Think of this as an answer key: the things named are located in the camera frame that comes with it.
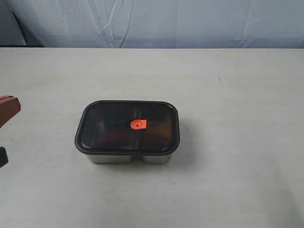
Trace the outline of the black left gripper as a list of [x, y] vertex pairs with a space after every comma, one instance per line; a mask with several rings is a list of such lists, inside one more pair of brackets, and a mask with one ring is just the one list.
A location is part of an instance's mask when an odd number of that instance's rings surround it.
[[[0, 127], [21, 111], [19, 99], [14, 96], [4, 95], [0, 97]], [[9, 162], [6, 149], [0, 147], [0, 167]]]

